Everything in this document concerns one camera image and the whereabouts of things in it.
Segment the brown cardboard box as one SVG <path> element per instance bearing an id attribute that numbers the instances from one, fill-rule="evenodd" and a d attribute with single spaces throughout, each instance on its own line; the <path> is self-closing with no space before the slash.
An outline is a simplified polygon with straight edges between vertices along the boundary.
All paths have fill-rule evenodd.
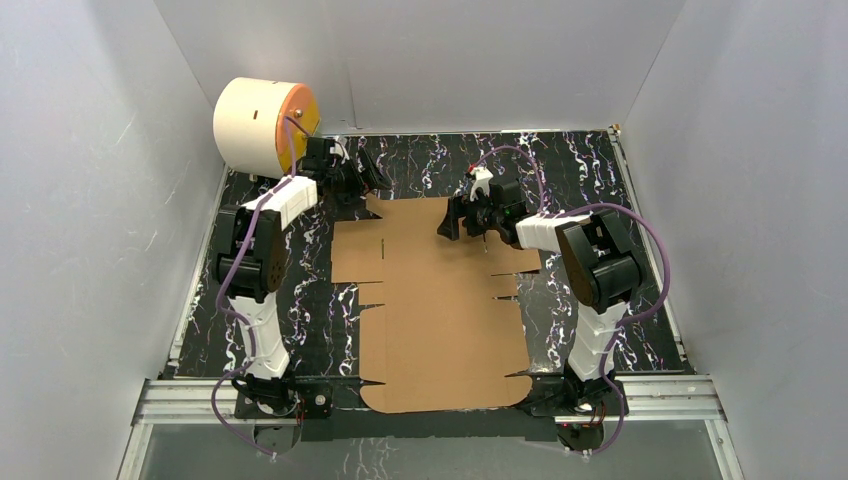
<path id="1" fill-rule="evenodd" d="M 370 217 L 334 226 L 331 274 L 353 283 L 360 394 L 387 414 L 509 407 L 532 381 L 520 273 L 540 268 L 494 232 L 450 241 L 436 232 L 443 198 L 366 201 Z"/>

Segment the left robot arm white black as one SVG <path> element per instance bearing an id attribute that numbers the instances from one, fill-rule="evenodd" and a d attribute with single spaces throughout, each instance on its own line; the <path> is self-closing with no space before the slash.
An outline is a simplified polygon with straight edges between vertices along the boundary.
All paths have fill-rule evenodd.
<path id="1" fill-rule="evenodd" d="M 294 174 L 256 199 L 222 207 L 217 221 L 223 237 L 213 248 L 216 307 L 235 319 L 246 349 L 230 382 L 261 412 L 275 416 L 293 413 L 301 402 L 277 316 L 287 255 L 284 231 L 326 196 L 353 200 L 390 186 L 363 148 L 349 154 L 331 138 L 308 139 L 295 167 Z"/>

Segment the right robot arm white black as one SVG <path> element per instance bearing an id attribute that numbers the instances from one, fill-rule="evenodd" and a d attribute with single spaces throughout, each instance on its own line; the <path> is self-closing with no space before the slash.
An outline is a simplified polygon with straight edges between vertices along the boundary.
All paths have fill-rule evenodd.
<path id="1" fill-rule="evenodd" d="M 646 273 L 622 219 L 637 220 L 633 211 L 614 204 L 595 204 L 574 213 L 536 213 L 524 201 L 520 186 L 477 177 L 469 193 L 448 199 L 438 235 L 451 241 L 497 232 L 518 250 L 559 254 L 578 302 L 575 340 L 558 387 L 523 402 L 532 414 L 587 414 L 603 406 L 615 378 L 612 341 Z"/>

